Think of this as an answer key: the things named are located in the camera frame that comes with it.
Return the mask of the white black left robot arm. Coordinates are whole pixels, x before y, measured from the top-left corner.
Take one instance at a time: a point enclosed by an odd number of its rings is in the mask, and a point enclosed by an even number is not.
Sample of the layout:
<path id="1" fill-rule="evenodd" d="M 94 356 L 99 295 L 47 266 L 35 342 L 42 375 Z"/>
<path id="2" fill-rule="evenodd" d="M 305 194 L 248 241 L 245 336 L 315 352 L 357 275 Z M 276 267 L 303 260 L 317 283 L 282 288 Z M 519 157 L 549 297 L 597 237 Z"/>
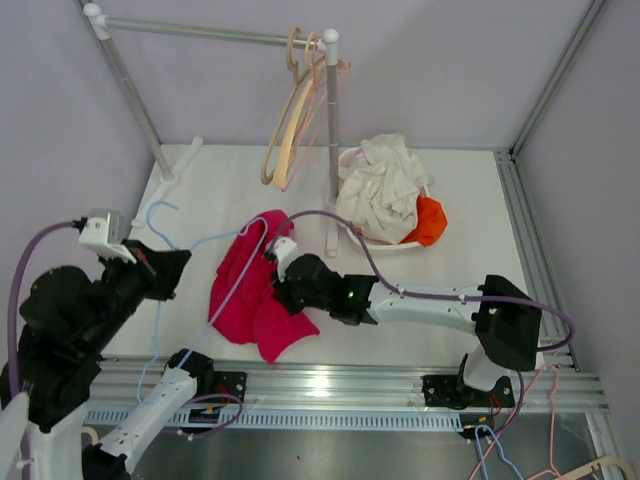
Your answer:
<path id="1" fill-rule="evenodd" d="M 128 479 L 176 411 L 214 392 L 212 360 L 182 349 L 145 403 L 97 444 L 81 445 L 102 351 L 143 301 L 174 298 L 191 257 L 187 250 L 154 251 L 137 240 L 123 245 L 132 260 L 102 258 L 98 280 L 75 266 L 51 269 L 19 308 L 26 325 L 15 370 L 29 400 L 24 438 L 33 479 Z"/>

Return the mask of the cream hanger on floor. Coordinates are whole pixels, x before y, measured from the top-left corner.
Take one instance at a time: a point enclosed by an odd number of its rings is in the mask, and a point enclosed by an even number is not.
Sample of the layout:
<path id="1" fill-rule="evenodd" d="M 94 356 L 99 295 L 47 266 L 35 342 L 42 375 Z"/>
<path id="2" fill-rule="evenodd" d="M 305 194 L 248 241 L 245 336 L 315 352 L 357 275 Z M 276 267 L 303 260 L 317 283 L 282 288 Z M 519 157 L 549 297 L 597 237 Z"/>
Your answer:
<path id="1" fill-rule="evenodd" d="M 596 472 L 604 472 L 607 468 L 618 469 L 624 479 L 636 480 L 637 475 L 633 467 L 624 459 L 616 456 L 606 455 L 587 462 L 569 472 L 560 475 L 560 479 L 575 480 L 591 475 Z"/>

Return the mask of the pink hanger on floor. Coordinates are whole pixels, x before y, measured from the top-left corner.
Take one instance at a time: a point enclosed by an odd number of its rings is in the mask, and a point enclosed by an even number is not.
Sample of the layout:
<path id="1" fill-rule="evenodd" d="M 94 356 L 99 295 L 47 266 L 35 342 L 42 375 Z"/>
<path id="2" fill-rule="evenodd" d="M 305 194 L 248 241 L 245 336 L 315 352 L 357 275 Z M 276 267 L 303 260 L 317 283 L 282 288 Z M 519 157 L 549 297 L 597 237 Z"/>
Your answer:
<path id="1" fill-rule="evenodd" d="M 526 477 L 522 471 L 524 479 L 543 479 L 543 478 L 552 478 L 552 479 L 560 479 L 561 473 L 554 463 L 554 445 L 555 445 L 555 425 L 556 425 L 556 403 L 555 403 L 555 395 L 559 386 L 559 369 L 552 364 L 545 364 L 533 377 L 530 384 L 524 388 L 521 387 L 522 400 L 525 400 L 529 391 L 535 386 L 538 378 L 542 373 L 546 370 L 552 370 L 554 372 L 553 382 L 551 386 L 551 390 L 549 391 L 547 400 L 550 406 L 550 420 L 549 420 L 549 455 L 548 455 L 548 466 L 540 470 L 537 473 L 532 473 L 528 477 Z M 538 441 L 542 441 L 542 433 L 540 427 L 535 427 L 534 422 L 541 423 L 542 419 L 535 418 L 533 415 L 529 417 L 525 417 L 523 421 L 519 421 L 516 425 L 516 432 L 514 434 L 507 435 L 507 443 L 511 446 L 514 446 L 517 441 L 522 443 L 521 446 L 516 447 L 517 457 L 527 460 L 533 461 L 535 456 L 540 456 L 540 451 L 542 449 L 541 446 L 537 444 Z M 504 447 L 506 443 L 502 440 L 504 433 L 498 434 L 498 436 L 502 446 Z M 474 479 L 478 473 L 479 461 L 478 464 L 474 467 L 472 472 L 469 475 L 469 479 Z"/>

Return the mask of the blue wire hanger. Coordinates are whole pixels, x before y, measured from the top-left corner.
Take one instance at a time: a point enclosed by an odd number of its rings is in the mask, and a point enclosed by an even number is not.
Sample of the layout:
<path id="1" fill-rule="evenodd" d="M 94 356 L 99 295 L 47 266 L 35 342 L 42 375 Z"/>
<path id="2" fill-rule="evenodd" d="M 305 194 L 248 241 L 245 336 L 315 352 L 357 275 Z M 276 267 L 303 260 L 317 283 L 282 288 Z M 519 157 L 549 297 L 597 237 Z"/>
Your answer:
<path id="1" fill-rule="evenodd" d="M 193 243 L 186 250 L 191 257 L 179 281 L 178 300 L 175 304 L 169 306 L 171 316 L 167 337 L 170 346 L 175 346 L 179 340 L 189 340 L 191 342 L 186 356 L 178 362 L 179 366 L 183 366 L 194 354 L 194 351 L 206 341 L 211 331 L 210 324 L 219 317 L 231 301 L 251 263 L 258 256 L 261 246 L 265 243 L 268 230 L 268 218 L 263 214 L 259 214 L 236 231 L 204 237 Z M 202 257 L 196 254 L 195 250 L 208 242 L 218 241 L 227 237 L 246 240 L 252 233 L 257 234 L 258 239 L 250 242 L 251 252 L 249 257 L 242 263 L 240 273 L 236 280 L 232 282 L 229 291 L 223 295 L 220 305 L 216 307 L 213 313 L 210 313 L 210 288 L 219 278 L 215 269 L 222 261 L 222 258 L 217 254 Z M 134 315 L 133 334 L 131 336 L 132 345 L 137 353 L 141 352 L 146 345 L 153 347 L 153 351 L 149 354 L 150 359 L 142 368 L 136 386 L 136 399 L 141 405 L 151 405 L 159 397 L 157 393 L 143 396 L 141 391 L 147 370 L 156 363 L 162 353 L 160 319 L 163 303 L 161 301 L 156 302 L 156 313 L 154 317 L 151 317 L 152 303 L 151 300 L 144 301 L 141 311 Z"/>

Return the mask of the silver clothes rack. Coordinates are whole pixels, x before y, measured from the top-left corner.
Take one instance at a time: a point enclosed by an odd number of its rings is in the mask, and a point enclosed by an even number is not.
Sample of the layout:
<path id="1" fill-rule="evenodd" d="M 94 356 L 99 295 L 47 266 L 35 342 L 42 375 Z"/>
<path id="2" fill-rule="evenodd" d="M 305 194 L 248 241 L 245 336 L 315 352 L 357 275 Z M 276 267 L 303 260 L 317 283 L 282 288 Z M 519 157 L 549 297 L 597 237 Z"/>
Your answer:
<path id="1" fill-rule="evenodd" d="M 182 173 L 186 171 L 195 155 L 203 147 L 204 140 L 200 137 L 194 138 L 185 153 L 173 166 L 167 162 L 161 149 L 161 141 L 156 129 L 137 87 L 130 77 L 124 60 L 111 37 L 111 32 L 113 30 L 126 30 L 209 38 L 246 44 L 279 46 L 283 48 L 285 48 L 288 36 L 283 37 L 176 23 L 116 18 L 104 14 L 102 9 L 93 2 L 80 1 L 78 5 L 86 18 L 87 24 L 93 30 L 100 48 L 103 50 L 107 65 L 111 69 L 115 80 L 120 83 L 124 97 L 128 101 L 130 109 L 143 131 L 146 141 L 151 148 L 155 164 L 160 170 L 159 186 L 150 194 L 147 200 L 141 204 L 138 213 L 131 221 L 131 225 L 134 228 L 140 228 L 143 217 L 151 212 L 152 204 L 162 200 L 166 193 L 172 188 L 172 185 L 180 179 Z M 320 36 L 320 51 L 328 54 L 328 103 L 325 107 L 327 108 L 329 134 L 329 194 L 326 205 L 330 212 L 334 212 L 339 193 L 338 77 L 339 73 L 346 67 L 346 64 L 338 57 L 338 32 L 334 29 L 327 29 Z M 299 61 L 299 66 L 303 65 L 302 58 L 305 41 L 299 38 L 294 43 L 293 55 L 294 58 Z"/>

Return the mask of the cream wooden hanger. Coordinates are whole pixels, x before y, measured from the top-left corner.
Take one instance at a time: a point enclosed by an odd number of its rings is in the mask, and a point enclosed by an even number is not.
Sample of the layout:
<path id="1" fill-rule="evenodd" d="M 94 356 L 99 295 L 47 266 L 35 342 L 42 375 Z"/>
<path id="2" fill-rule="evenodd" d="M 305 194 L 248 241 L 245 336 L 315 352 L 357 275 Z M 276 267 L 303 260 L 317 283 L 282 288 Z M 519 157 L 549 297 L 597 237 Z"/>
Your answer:
<path id="1" fill-rule="evenodd" d="M 297 94 L 286 115 L 283 127 L 277 139 L 277 158 L 275 174 L 271 185 L 285 191 L 293 180 L 293 165 L 296 161 L 298 149 L 310 128 L 319 109 L 320 90 L 326 70 L 325 55 L 320 52 L 321 36 L 312 32 L 308 35 L 303 54 L 303 69 L 308 71 L 302 81 Z"/>
<path id="2" fill-rule="evenodd" d="M 294 50 L 294 43 L 296 40 L 299 39 L 300 35 L 302 33 L 302 30 L 300 27 L 294 27 L 291 32 L 289 33 L 288 37 L 287 37 L 287 41 L 286 41 L 286 45 L 285 45 L 285 61 L 286 61 L 286 67 L 287 70 L 289 71 L 289 73 L 292 75 L 293 78 L 293 87 L 292 90 L 289 93 L 289 97 L 287 99 L 287 101 L 285 102 L 283 109 L 281 111 L 280 114 L 280 118 L 278 120 L 278 123 L 271 135 L 271 138 L 269 140 L 269 143 L 266 147 L 266 151 L 265 154 L 263 156 L 263 161 L 262 161 L 262 165 L 261 165 L 261 172 L 260 172 L 260 179 L 261 179 L 261 183 L 263 185 L 270 185 L 274 174 L 275 174 L 275 170 L 276 168 L 273 169 L 269 169 L 269 161 L 270 161 L 270 157 L 272 155 L 273 149 L 275 147 L 276 144 L 276 140 L 278 138 L 278 135 L 280 134 L 280 131 L 283 127 L 284 121 L 286 119 L 286 115 L 291 107 L 291 104 L 295 98 L 295 95 L 297 94 L 299 87 L 302 83 L 302 81 L 306 78 L 308 71 L 305 70 L 303 73 L 300 73 L 300 69 L 299 69 L 299 61 L 297 59 L 294 58 L 293 55 L 293 50 Z"/>

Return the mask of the blue hanger on floor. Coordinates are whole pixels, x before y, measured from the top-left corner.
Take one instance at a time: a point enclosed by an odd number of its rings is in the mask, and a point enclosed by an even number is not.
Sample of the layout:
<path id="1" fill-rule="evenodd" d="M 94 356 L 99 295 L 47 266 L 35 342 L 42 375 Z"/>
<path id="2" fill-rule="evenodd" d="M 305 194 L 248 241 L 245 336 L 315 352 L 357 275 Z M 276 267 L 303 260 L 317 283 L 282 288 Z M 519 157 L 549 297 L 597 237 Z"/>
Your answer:
<path id="1" fill-rule="evenodd" d="M 490 445 L 487 448 L 483 448 L 481 445 L 481 433 L 486 434 L 487 438 L 490 440 Z M 474 442 L 476 453 L 479 455 L 478 471 L 481 473 L 483 479 L 490 478 L 487 468 L 487 459 L 489 455 L 495 451 L 498 455 L 499 461 L 511 470 L 514 477 L 518 480 L 524 480 L 524 476 L 520 472 L 519 468 L 505 455 L 504 447 L 491 427 L 486 424 L 476 426 L 474 429 Z"/>

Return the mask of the cream hanger floor left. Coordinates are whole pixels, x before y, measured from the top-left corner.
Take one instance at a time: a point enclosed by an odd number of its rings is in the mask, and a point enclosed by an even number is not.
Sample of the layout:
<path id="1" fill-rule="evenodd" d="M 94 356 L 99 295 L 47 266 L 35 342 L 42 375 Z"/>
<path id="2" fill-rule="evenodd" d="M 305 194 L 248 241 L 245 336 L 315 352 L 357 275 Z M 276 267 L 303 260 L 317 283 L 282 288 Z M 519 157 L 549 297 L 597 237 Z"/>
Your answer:
<path id="1" fill-rule="evenodd" d="M 97 445 L 99 443 L 99 434 L 93 427 L 83 425 L 81 427 L 81 440 L 84 446 Z"/>

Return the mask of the magenta t shirt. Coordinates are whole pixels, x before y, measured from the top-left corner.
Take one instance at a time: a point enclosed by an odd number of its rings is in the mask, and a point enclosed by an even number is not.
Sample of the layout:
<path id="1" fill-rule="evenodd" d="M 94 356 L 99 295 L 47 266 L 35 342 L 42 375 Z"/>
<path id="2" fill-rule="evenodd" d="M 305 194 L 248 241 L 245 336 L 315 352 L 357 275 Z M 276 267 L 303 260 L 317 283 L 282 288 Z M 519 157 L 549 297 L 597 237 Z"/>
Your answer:
<path id="1" fill-rule="evenodd" d="M 210 291 L 209 324 L 233 344 L 254 344 L 273 364 L 295 343 L 320 334 L 304 313 L 291 316 L 274 298 L 274 264 L 266 246 L 287 219 L 282 210 L 264 211 L 236 236 L 216 270 Z"/>

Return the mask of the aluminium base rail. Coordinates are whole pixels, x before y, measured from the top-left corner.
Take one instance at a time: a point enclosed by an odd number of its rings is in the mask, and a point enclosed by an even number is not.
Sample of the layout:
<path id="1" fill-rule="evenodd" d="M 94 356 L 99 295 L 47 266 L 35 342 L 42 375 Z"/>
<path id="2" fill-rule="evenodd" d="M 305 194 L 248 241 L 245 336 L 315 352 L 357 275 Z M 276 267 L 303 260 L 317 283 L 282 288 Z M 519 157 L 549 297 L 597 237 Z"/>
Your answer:
<path id="1" fill-rule="evenodd" d="M 143 359 L 111 357 L 91 390 L 91 425 L 120 424 L 137 405 Z M 462 432 L 462 420 L 483 416 L 487 408 L 453 411 L 426 406 L 422 377 L 455 369 L 413 367 L 269 366 L 247 361 L 215 361 L 217 372 L 244 372 L 244 408 L 230 428 L 361 431 Z M 546 414 L 555 381 L 550 368 L 528 391 L 520 415 Z M 608 413 L 608 402 L 595 374 L 558 369 L 556 414 Z"/>

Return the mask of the pink wire hanger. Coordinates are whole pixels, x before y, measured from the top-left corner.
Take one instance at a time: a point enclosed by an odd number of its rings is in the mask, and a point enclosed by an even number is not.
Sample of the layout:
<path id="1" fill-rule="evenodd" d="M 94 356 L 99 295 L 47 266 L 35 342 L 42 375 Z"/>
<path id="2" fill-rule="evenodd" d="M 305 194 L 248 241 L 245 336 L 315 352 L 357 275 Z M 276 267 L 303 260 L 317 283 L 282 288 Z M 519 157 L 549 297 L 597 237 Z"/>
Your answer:
<path id="1" fill-rule="evenodd" d="M 320 51 L 321 36 L 311 33 L 304 45 L 303 65 L 292 55 L 287 67 L 293 75 L 293 90 L 280 126 L 284 128 L 278 149 L 272 185 L 286 191 L 316 140 L 316 118 L 328 103 L 328 54 Z"/>

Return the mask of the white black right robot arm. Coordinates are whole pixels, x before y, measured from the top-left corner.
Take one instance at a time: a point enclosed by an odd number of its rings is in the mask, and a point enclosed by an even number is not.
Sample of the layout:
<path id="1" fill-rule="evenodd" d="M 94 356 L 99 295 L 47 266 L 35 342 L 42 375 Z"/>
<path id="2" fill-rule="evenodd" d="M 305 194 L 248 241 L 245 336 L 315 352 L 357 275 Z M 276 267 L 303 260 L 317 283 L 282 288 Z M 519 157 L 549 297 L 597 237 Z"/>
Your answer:
<path id="1" fill-rule="evenodd" d="M 410 292 L 375 275 L 341 275 L 304 254 L 277 266 L 272 286 L 291 315 L 313 308 L 349 326 L 407 322 L 476 337 L 479 345 L 463 358 L 455 380 L 456 395 L 466 404 L 480 403 L 508 372 L 538 365 L 541 309 L 500 275 L 477 286 Z"/>

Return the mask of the orange t shirt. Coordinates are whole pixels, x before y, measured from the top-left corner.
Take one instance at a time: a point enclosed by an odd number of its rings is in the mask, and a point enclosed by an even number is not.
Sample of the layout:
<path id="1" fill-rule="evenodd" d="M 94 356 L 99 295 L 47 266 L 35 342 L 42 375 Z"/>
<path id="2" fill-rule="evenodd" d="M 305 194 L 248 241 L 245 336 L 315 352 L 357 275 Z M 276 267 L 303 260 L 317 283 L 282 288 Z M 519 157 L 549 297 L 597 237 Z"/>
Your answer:
<path id="1" fill-rule="evenodd" d="M 418 243 L 423 247 L 434 245 L 445 232 L 448 219 L 440 202 L 420 196 L 416 201 L 418 221 L 416 227 L 402 240 L 402 244 Z"/>

